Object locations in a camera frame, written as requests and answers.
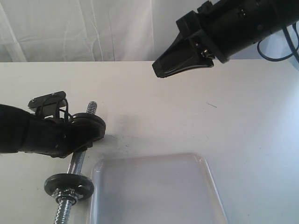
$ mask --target white table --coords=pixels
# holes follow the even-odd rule
[[[151,62],[0,63],[0,102],[26,109],[64,90],[70,112],[98,102],[103,141],[87,151],[89,176],[102,157],[194,152],[207,159],[232,224],[299,222],[299,72],[288,62],[236,60],[156,78]],[[70,156],[0,155],[0,223],[50,224],[57,204],[43,190]],[[88,201],[70,224],[86,222]]]

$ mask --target plastic tray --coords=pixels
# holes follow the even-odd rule
[[[194,154],[101,160],[90,224],[226,224],[206,160]]]

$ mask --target white tabletop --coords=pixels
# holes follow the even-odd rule
[[[151,62],[0,63],[0,102],[26,110],[63,90],[70,112],[98,102],[105,138],[87,151],[89,176],[103,157],[193,152],[210,166],[232,224],[299,222],[299,72],[288,62],[235,60],[156,78]],[[70,156],[0,155],[0,223],[52,223],[57,204],[43,190]],[[72,208],[82,224],[88,201]]]

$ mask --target clear plastic tray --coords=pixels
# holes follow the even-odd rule
[[[90,224],[226,224],[206,160],[194,154],[101,160]]]

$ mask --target white backdrop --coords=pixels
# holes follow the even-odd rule
[[[205,1],[0,0],[0,61],[155,60],[177,36],[176,20]],[[279,57],[289,49],[276,36],[262,48]],[[260,56],[252,46],[234,58]]]

